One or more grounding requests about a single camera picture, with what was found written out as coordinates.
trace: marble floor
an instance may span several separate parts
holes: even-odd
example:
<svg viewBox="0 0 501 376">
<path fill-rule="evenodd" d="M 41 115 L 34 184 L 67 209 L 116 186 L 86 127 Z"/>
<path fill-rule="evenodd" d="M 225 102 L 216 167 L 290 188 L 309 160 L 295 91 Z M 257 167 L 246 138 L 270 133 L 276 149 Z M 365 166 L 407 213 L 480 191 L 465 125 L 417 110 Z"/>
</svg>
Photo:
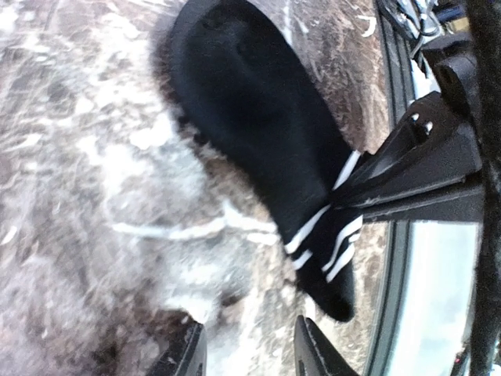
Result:
<svg viewBox="0 0 501 376">
<path fill-rule="evenodd" d="M 152 45 L 182 3 L 0 0 L 1 375 L 142 375 L 192 318 L 208 376 L 293 375 L 299 313 L 363 369 L 385 225 L 357 243 L 356 318 L 331 322 L 293 288 L 246 177 L 158 91 Z M 387 113 L 372 3 L 254 3 L 349 142 L 376 150 Z"/>
</svg>

